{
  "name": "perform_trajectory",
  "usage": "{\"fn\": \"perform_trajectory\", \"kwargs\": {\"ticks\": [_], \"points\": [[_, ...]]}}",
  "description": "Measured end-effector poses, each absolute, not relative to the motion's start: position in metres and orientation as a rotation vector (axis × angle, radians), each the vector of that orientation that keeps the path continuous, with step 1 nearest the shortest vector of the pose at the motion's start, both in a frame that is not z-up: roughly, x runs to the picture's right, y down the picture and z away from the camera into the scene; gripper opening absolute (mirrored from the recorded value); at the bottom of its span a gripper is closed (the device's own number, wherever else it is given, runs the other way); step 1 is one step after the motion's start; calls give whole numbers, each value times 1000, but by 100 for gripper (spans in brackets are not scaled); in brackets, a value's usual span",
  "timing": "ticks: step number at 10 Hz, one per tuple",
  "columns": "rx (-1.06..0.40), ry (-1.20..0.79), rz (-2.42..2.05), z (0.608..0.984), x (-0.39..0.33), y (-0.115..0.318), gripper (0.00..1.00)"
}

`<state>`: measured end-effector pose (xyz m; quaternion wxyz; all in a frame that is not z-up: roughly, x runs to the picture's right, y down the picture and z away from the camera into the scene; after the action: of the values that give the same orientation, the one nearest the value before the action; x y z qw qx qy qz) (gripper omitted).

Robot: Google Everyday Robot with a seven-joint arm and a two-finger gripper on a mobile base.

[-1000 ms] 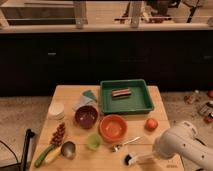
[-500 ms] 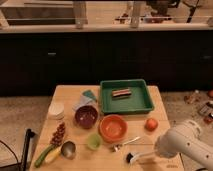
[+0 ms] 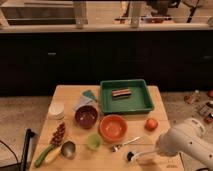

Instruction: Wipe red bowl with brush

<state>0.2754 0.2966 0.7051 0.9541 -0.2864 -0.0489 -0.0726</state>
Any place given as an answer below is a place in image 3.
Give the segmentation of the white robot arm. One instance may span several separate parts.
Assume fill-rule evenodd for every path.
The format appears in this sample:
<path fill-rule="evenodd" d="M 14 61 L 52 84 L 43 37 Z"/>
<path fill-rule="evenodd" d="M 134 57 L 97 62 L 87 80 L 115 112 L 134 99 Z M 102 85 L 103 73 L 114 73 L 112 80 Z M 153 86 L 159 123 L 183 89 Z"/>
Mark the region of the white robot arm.
<path fill-rule="evenodd" d="M 199 120 L 188 118 L 161 134 L 156 146 L 166 156 L 183 152 L 213 171 L 213 144 L 202 139 L 205 132 L 205 126 Z"/>

